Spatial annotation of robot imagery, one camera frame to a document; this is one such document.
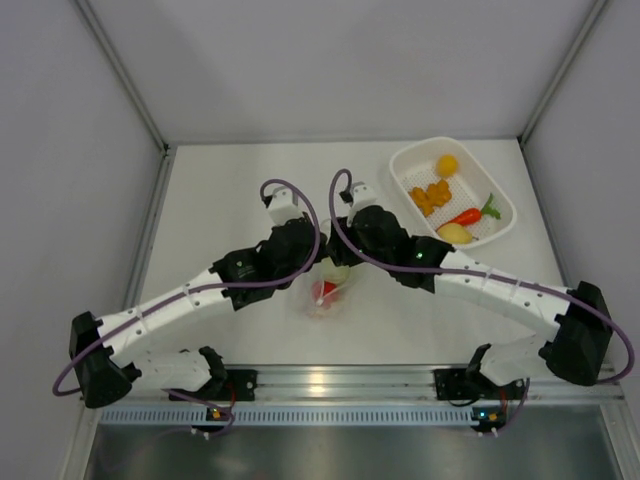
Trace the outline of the fake carrot with green leaves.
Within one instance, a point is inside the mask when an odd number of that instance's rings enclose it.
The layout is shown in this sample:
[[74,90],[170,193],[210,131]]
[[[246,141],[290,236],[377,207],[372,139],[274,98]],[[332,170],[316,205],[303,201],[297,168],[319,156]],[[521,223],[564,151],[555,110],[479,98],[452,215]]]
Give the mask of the fake carrot with green leaves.
[[489,195],[486,202],[481,208],[469,208],[454,218],[443,223],[443,226],[448,224],[457,224],[460,226],[468,226],[478,223],[484,217],[490,217],[495,220],[502,218],[501,212],[494,205],[495,196],[493,193]]

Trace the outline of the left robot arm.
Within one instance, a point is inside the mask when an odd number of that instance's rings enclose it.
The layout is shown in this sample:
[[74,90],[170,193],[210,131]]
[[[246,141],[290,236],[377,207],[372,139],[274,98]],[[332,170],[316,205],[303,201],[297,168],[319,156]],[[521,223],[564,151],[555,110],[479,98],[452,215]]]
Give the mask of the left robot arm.
[[268,239],[226,254],[183,286],[125,311],[71,323],[71,371],[86,407],[114,404],[136,392],[165,391],[173,399],[204,402],[228,395],[229,374],[210,346],[158,353],[203,320],[236,312],[287,289],[326,254],[327,237],[310,220],[275,226]]

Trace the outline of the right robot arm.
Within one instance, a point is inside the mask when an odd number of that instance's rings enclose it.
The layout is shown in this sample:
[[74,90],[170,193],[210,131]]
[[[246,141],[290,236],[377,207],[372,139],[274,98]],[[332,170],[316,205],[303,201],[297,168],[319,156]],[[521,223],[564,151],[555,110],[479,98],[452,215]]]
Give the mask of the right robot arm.
[[465,300],[532,331],[512,343],[476,349],[466,373],[475,395],[488,397],[515,380],[549,375],[581,386],[599,383],[613,328],[597,286],[580,282],[568,289],[518,280],[442,240],[409,234],[379,205],[332,216],[330,246],[337,262],[375,265],[406,288]]

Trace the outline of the yellow fake pear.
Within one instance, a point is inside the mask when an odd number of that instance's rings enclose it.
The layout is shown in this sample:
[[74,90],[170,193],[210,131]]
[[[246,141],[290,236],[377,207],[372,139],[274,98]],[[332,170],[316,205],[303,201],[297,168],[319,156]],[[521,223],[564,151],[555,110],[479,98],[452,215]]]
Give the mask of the yellow fake pear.
[[457,223],[447,223],[441,226],[436,233],[442,240],[454,245],[467,245],[475,240],[470,231]]

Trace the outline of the green fake cabbage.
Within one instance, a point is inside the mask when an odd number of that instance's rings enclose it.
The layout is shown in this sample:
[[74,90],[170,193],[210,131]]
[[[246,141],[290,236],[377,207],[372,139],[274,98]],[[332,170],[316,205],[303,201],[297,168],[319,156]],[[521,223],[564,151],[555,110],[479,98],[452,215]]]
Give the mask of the green fake cabbage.
[[320,273],[324,282],[342,285],[349,279],[350,268],[348,266],[337,266],[331,258],[327,257],[320,262]]

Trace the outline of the yellow fake lemon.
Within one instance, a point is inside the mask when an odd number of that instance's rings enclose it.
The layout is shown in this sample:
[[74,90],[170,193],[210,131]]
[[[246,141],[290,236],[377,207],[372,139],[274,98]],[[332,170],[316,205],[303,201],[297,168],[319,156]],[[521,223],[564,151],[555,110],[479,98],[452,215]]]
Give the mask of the yellow fake lemon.
[[459,168],[457,158],[452,154],[441,156],[436,163],[436,173],[440,178],[453,176]]

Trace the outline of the orange fake fruit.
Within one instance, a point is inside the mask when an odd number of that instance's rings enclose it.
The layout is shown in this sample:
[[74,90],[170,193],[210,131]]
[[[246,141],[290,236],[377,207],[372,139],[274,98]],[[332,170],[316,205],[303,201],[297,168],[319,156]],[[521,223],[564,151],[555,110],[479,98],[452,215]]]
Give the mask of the orange fake fruit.
[[449,184],[445,180],[431,183],[426,189],[414,187],[409,191],[409,196],[425,217],[430,216],[436,208],[443,207],[452,199]]

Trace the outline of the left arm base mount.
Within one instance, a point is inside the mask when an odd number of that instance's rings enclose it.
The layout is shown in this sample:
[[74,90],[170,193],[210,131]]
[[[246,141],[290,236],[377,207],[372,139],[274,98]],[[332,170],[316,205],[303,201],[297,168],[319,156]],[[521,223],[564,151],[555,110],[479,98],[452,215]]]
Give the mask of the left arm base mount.
[[226,372],[226,378],[212,378],[198,390],[171,390],[168,395],[171,401],[205,400],[212,403],[231,401],[241,402],[255,400],[258,372],[254,369],[231,368]]

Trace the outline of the clear zip top bag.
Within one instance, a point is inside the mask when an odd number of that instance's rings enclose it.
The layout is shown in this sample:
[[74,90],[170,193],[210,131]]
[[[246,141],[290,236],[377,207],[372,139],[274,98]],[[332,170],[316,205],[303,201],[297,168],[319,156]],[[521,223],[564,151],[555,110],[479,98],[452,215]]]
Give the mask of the clear zip top bag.
[[327,255],[293,282],[286,305],[293,314],[306,318],[337,318],[359,280],[360,275],[354,267],[338,266]]

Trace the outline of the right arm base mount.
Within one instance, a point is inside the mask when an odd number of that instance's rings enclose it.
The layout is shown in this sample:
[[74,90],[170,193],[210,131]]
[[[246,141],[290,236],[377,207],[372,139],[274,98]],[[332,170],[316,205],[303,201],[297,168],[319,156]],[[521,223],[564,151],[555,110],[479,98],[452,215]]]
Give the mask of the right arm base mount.
[[437,399],[440,401],[474,402],[480,400],[520,400],[525,391],[525,381],[515,380],[498,386],[480,373],[480,361],[484,359],[490,344],[476,349],[465,367],[447,367],[433,371]]

